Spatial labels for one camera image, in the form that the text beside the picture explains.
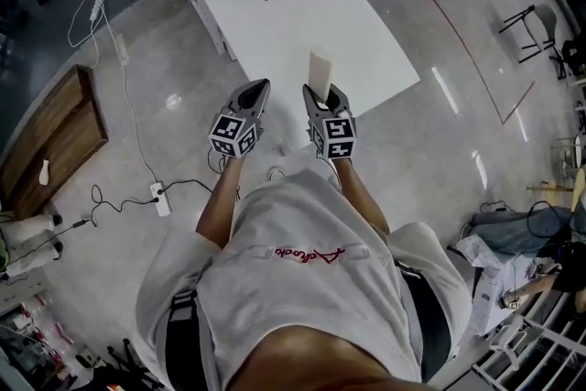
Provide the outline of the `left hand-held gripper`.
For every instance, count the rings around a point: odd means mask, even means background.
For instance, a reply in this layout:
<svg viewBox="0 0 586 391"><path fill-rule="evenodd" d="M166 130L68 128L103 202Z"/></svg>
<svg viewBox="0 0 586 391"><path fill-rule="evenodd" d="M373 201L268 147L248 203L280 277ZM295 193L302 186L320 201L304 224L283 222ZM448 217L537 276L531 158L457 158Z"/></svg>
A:
<svg viewBox="0 0 586 391"><path fill-rule="evenodd" d="M254 148L262 135L261 116L270 90L270 80L260 79L233 91L212 121L209 140L214 151L241 158Z"/></svg>

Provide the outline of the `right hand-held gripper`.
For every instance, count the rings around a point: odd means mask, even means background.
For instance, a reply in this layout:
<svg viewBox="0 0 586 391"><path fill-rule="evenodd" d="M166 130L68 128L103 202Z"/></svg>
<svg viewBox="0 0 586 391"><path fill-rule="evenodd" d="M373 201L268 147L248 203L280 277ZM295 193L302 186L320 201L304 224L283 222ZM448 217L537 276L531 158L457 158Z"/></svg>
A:
<svg viewBox="0 0 586 391"><path fill-rule="evenodd" d="M307 85L302 95L309 118L310 141L320 157L329 160L351 158L356 147L356 126L346 94L331 84L327 107L333 115L326 116L320 97Z"/></svg>

